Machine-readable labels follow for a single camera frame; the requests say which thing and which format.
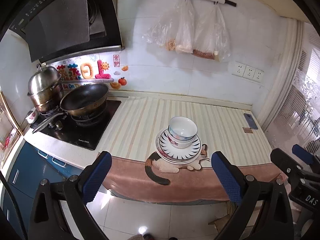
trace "stove knob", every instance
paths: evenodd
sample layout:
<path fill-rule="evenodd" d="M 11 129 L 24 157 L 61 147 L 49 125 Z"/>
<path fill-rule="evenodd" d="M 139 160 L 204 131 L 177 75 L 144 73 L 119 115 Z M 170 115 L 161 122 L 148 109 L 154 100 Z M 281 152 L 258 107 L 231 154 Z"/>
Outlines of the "stove knob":
<path fill-rule="evenodd" d="M 61 121 L 57 121 L 56 122 L 56 127 L 57 127 L 57 130 L 61 130 L 63 125 L 62 125 L 62 122 Z"/>

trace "cabinet handle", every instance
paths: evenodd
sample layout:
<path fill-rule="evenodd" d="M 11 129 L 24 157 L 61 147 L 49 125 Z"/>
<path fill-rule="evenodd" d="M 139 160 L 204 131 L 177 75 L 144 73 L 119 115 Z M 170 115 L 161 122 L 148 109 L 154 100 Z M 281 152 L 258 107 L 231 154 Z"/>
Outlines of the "cabinet handle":
<path fill-rule="evenodd" d="M 60 161 L 60 160 L 58 160 L 58 159 L 57 159 L 57 161 L 54 161 L 54 160 L 55 160 L 55 158 L 52 157 L 52 162 L 55 163 L 55 164 L 57 164 L 58 166 L 60 166 L 60 167 L 62 167 L 62 168 L 64 168 L 64 167 L 67 165 L 65 162 Z"/>
<path fill-rule="evenodd" d="M 38 150 L 38 154 L 39 154 L 41 157 L 45 158 L 45 159 L 47 159 L 48 156 L 49 156 L 49 154 L 44 153 L 43 151 L 40 151 L 40 150 Z"/>
<path fill-rule="evenodd" d="M 19 175 L 19 170 L 17 169 L 16 175 L 14 176 L 14 179 L 13 179 L 13 181 L 12 181 L 13 184 L 16 183 L 17 178 L 18 178 L 18 175 Z"/>

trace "black range hood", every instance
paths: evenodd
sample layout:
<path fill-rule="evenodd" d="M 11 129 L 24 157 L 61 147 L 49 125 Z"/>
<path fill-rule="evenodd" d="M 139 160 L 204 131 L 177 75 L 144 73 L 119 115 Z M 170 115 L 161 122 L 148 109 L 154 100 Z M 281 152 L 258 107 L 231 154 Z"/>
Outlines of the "black range hood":
<path fill-rule="evenodd" d="M 28 43 L 32 62 L 119 51 L 115 8 L 116 0 L 30 0 L 10 29 Z"/>

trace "white plate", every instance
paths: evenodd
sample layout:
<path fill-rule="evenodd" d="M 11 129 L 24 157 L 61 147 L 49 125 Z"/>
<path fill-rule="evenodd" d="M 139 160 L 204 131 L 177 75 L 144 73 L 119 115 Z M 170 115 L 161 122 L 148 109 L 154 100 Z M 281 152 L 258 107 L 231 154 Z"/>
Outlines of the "white plate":
<path fill-rule="evenodd" d="M 168 129 L 162 129 L 155 139 L 156 151 L 160 157 L 170 163 L 186 164 L 194 161 L 200 155 L 201 141 L 197 135 L 190 146 L 178 149 L 169 142 L 166 132 Z"/>

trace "bolt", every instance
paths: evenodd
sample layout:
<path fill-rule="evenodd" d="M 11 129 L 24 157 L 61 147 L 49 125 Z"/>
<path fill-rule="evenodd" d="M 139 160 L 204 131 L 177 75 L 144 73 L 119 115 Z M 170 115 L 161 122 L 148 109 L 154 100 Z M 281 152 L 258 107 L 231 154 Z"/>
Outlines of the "bolt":
<path fill-rule="evenodd" d="M 276 179 L 276 183 L 277 183 L 278 185 L 282 185 L 282 184 L 283 184 L 283 181 L 282 181 L 282 179 Z"/>
<path fill-rule="evenodd" d="M 78 179 L 77 175 L 71 175 L 69 178 L 70 181 L 76 181 L 77 179 Z"/>
<path fill-rule="evenodd" d="M 245 176 L 245 179 L 246 179 L 247 181 L 254 181 L 254 176 L 252 176 L 252 175 L 247 175 L 247 176 Z"/>
<path fill-rule="evenodd" d="M 43 185 L 47 184 L 47 182 L 48 182 L 47 179 L 43 179 L 43 180 L 40 181 L 40 184 L 43 186 Z"/>

